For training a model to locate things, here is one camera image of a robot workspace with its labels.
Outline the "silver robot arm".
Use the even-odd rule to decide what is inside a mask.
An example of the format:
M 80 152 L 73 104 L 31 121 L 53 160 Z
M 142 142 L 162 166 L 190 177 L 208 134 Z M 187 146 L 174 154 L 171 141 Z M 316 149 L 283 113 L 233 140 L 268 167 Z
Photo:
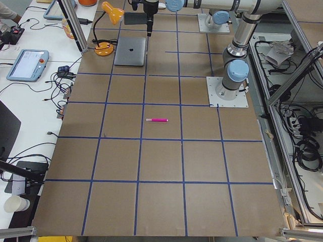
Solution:
M 242 20 L 230 43 L 223 52 L 224 77 L 216 87 L 216 94 L 223 100 L 234 100 L 241 84 L 249 74 L 245 62 L 252 34 L 262 15 L 272 12 L 282 1 L 165 1 L 166 8 L 177 12 L 182 8 L 206 8 L 209 10 L 241 11 Z
M 229 23 L 231 23 L 229 12 L 209 11 L 205 19 L 205 25 L 210 32 L 229 32 Z

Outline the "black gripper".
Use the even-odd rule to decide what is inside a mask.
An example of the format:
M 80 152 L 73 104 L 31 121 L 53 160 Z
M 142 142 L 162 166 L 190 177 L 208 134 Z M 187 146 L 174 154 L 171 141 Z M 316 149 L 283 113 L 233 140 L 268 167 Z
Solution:
M 144 0 L 143 10 L 147 14 L 147 36 L 150 37 L 153 31 L 153 14 L 158 12 L 159 0 Z

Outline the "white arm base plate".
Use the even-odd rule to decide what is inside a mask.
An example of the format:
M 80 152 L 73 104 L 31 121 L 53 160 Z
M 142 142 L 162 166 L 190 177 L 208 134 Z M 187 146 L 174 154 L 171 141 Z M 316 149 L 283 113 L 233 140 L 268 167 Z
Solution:
M 210 107 L 248 108 L 244 85 L 238 90 L 228 90 L 222 84 L 223 77 L 206 77 Z

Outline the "person hand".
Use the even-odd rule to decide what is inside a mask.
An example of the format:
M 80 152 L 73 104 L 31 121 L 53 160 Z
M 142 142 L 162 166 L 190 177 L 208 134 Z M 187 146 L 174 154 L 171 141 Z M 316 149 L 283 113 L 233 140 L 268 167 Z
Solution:
M 16 14 L 14 18 L 11 18 L 11 20 L 13 22 L 15 22 L 16 24 L 18 24 L 20 22 L 21 18 L 22 17 L 19 14 Z

